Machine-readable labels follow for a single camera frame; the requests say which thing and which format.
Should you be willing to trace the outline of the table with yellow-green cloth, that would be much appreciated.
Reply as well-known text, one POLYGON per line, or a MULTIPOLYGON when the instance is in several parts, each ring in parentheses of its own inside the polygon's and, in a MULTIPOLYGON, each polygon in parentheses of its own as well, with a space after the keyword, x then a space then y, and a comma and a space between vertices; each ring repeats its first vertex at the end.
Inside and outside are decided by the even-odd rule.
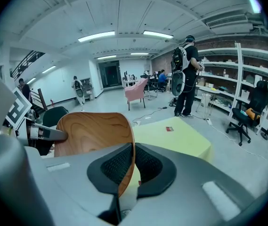
POLYGON ((211 142, 178 117, 133 127, 136 159, 126 192, 138 202, 162 202, 209 180, 211 142))

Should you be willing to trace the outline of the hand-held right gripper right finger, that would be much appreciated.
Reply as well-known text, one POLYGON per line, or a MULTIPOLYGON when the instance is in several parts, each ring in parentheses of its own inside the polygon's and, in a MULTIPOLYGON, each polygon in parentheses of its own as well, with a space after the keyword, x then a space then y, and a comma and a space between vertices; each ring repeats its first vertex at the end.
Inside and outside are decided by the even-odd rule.
POLYGON ((207 161, 148 144, 136 144, 141 174, 137 204, 124 226, 222 226, 253 196, 207 161))

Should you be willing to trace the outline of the black double door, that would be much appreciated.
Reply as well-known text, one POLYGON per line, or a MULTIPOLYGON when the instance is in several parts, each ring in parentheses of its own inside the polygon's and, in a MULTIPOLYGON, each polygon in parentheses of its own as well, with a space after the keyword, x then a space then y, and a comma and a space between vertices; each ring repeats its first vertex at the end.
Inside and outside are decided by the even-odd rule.
POLYGON ((122 84, 119 61, 99 63, 101 80, 104 88, 120 86, 122 84))

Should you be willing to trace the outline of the white ceiling air conditioner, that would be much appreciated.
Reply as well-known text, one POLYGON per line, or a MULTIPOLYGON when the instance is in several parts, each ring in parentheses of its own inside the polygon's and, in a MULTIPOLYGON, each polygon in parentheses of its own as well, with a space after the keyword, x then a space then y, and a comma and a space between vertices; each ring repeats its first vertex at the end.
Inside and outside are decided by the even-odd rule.
POLYGON ((216 35, 249 33, 253 30, 245 14, 227 16, 206 23, 216 35))

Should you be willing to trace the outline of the brown wooden bowl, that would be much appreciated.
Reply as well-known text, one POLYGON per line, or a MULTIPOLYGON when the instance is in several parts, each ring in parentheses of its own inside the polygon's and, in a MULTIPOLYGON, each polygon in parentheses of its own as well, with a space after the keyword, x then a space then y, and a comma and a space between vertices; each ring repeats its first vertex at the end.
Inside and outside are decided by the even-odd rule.
POLYGON ((56 126, 66 132, 65 141, 55 142, 54 157, 85 154, 118 144, 132 144, 131 165, 118 187, 120 197, 130 184, 136 149, 132 127, 121 113, 76 112, 64 115, 56 126))

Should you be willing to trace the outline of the orange cushion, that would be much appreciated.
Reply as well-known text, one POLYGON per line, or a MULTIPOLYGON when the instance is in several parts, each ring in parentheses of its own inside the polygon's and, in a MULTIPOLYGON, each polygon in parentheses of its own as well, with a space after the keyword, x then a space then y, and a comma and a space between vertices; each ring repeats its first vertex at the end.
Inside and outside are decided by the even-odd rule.
POLYGON ((260 118, 260 113, 253 110, 252 108, 249 108, 245 111, 245 113, 247 114, 247 116, 251 119, 251 120, 258 120, 260 118))

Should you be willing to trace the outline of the white storage shelf rack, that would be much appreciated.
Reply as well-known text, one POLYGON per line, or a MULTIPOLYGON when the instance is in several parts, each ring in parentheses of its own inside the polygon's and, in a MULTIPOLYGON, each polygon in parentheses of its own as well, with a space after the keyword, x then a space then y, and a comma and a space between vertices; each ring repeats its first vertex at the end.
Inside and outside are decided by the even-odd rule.
MULTIPOLYGON (((217 107, 228 112, 228 119, 233 118, 232 108, 240 103, 245 105, 251 101, 251 93, 259 80, 268 82, 268 50, 246 48, 241 43, 234 43, 229 48, 206 48, 198 51, 200 58, 206 58, 205 72, 202 77, 227 81, 234 84, 235 92, 222 91, 221 95, 232 99, 231 107, 217 107)), ((256 126, 256 134, 268 125, 268 104, 261 113, 260 123, 256 126)))

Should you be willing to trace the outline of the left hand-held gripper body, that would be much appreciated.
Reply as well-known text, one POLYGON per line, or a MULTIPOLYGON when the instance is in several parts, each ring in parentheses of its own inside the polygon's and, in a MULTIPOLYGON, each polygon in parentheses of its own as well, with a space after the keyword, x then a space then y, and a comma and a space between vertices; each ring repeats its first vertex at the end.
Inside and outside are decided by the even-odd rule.
POLYGON ((14 131, 13 135, 18 139, 38 139, 39 125, 36 123, 35 111, 31 109, 32 105, 18 88, 12 93, 16 100, 9 109, 6 121, 14 131))

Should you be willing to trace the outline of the white desk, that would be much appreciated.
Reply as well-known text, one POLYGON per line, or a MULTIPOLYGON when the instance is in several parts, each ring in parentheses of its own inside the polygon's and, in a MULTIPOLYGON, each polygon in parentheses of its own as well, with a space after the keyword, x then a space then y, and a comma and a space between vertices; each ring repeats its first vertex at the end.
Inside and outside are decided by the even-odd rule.
POLYGON ((129 81, 122 81, 122 87, 125 89, 127 87, 133 86, 138 82, 138 80, 129 80, 129 81))

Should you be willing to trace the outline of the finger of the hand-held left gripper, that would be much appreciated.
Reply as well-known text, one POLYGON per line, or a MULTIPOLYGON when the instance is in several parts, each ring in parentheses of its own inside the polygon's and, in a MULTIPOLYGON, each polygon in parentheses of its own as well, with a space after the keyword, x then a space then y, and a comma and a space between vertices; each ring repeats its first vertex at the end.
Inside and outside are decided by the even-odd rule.
POLYGON ((39 138, 47 141, 65 141, 68 134, 53 128, 39 127, 39 138))

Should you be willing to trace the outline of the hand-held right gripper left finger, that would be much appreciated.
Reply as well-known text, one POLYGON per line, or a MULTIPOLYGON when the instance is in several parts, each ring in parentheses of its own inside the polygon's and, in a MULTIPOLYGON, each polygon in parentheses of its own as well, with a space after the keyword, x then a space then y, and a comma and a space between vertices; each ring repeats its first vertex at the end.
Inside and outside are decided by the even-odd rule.
POLYGON ((122 221, 119 187, 132 145, 43 159, 27 149, 27 205, 37 226, 106 226, 122 221))

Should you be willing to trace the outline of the white round table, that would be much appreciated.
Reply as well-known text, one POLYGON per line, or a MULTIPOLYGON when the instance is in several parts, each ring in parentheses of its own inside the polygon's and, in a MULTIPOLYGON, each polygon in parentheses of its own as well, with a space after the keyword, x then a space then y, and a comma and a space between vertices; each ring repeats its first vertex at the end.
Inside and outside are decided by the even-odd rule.
POLYGON ((197 85, 197 88, 202 92, 202 96, 200 99, 200 103, 197 106, 196 112, 198 112, 198 109, 201 106, 203 108, 202 118, 206 120, 207 118, 209 118, 209 116, 213 111, 216 95, 219 94, 220 91, 215 88, 209 88, 206 86, 199 86, 199 85, 197 85))

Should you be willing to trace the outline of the black folding chair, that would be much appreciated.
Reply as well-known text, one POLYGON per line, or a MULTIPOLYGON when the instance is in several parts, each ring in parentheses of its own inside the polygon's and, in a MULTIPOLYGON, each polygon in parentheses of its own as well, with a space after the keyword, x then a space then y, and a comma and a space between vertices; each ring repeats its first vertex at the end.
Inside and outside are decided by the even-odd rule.
POLYGON ((56 126, 59 120, 68 113, 68 110, 63 106, 48 109, 43 115, 42 125, 46 127, 56 126))

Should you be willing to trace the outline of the black office chair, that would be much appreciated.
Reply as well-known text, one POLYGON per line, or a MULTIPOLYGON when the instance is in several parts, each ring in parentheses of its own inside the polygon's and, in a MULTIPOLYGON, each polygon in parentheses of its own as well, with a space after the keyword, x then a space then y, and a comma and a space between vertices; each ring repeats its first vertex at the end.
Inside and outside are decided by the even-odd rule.
POLYGON ((141 79, 147 79, 146 85, 144 87, 144 96, 147 97, 148 100, 151 100, 151 97, 158 97, 158 81, 156 78, 151 79, 148 75, 141 75, 141 79))
MULTIPOLYGON (((260 113, 260 116, 264 108, 268 105, 268 82, 258 81, 256 87, 253 90, 251 100, 246 106, 246 110, 252 108, 253 110, 260 113)), ((229 131, 237 131, 239 133, 240 141, 239 146, 242 146, 243 135, 248 139, 248 143, 251 142, 251 138, 248 135, 248 128, 254 129, 260 124, 260 118, 258 120, 251 120, 244 110, 242 110, 242 102, 239 102, 238 108, 233 108, 233 117, 238 120, 238 123, 229 123, 226 133, 229 131)))

